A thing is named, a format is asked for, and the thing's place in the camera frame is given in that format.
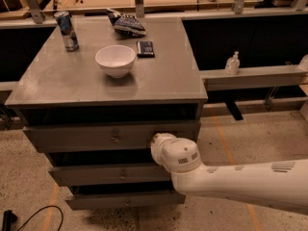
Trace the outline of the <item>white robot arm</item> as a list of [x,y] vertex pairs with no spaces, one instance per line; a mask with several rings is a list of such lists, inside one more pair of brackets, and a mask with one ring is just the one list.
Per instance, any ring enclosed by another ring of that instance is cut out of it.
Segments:
[[170,174],[183,195],[215,197],[308,214],[308,160],[235,166],[202,163],[194,141],[159,133],[151,141],[153,160]]

